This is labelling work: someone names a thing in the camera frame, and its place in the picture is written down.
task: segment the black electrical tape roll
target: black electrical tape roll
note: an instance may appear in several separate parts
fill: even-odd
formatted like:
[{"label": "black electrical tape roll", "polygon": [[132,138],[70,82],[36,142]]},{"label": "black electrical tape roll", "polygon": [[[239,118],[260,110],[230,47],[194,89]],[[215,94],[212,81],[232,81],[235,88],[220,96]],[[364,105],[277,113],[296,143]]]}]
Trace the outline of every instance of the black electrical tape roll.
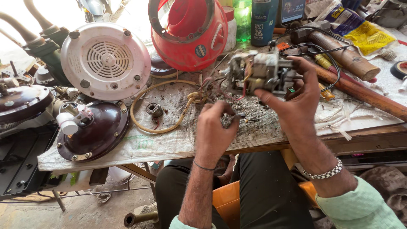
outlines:
[{"label": "black electrical tape roll", "polygon": [[404,76],[407,75],[407,71],[404,71],[401,68],[407,68],[407,61],[399,61],[395,63],[391,68],[390,72],[393,76],[403,80]]}]

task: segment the silver chain bracelet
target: silver chain bracelet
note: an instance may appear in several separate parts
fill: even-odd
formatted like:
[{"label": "silver chain bracelet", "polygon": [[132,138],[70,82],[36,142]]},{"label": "silver chain bracelet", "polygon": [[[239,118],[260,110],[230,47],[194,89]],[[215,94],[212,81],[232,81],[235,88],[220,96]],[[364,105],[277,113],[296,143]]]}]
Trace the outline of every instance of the silver chain bracelet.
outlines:
[{"label": "silver chain bracelet", "polygon": [[302,171],[304,172],[304,174],[311,177],[312,179],[325,179],[325,178],[331,177],[335,174],[338,174],[343,168],[342,161],[339,158],[336,158],[336,159],[338,160],[338,164],[336,165],[336,167],[333,170],[326,172],[324,174],[312,175],[310,173],[307,173],[304,170],[304,168],[302,169]]}]

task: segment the mobile phone screen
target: mobile phone screen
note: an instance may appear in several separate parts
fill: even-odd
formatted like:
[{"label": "mobile phone screen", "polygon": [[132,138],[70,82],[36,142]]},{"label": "mobile phone screen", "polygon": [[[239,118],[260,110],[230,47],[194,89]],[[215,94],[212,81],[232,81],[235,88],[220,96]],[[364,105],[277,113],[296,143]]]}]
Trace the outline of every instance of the mobile phone screen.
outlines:
[{"label": "mobile phone screen", "polygon": [[302,18],[304,8],[305,0],[282,0],[281,23],[288,24],[291,21]]}]

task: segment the light green shirt sleeve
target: light green shirt sleeve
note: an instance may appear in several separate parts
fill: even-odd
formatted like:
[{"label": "light green shirt sleeve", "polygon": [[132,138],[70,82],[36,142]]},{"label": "light green shirt sleeve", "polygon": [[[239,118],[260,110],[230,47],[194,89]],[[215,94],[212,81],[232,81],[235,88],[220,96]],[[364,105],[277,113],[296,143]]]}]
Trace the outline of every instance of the light green shirt sleeve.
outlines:
[{"label": "light green shirt sleeve", "polygon": [[[169,229],[197,229],[197,228],[183,224],[181,221],[178,220],[178,216],[176,216],[171,221]],[[215,225],[212,224],[212,227],[210,229],[216,229]]]},{"label": "light green shirt sleeve", "polygon": [[356,189],[342,196],[323,198],[316,195],[318,205],[336,228],[405,229],[380,193],[362,178],[356,176],[356,179]]}]

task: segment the green plastic bottle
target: green plastic bottle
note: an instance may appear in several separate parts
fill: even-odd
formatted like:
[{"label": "green plastic bottle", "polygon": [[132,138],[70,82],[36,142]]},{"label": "green plastic bottle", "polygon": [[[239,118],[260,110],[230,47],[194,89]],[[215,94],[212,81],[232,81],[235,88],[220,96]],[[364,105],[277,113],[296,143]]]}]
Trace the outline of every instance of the green plastic bottle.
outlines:
[{"label": "green plastic bottle", "polygon": [[250,39],[252,28],[252,0],[233,0],[234,18],[236,19],[236,41]]}]

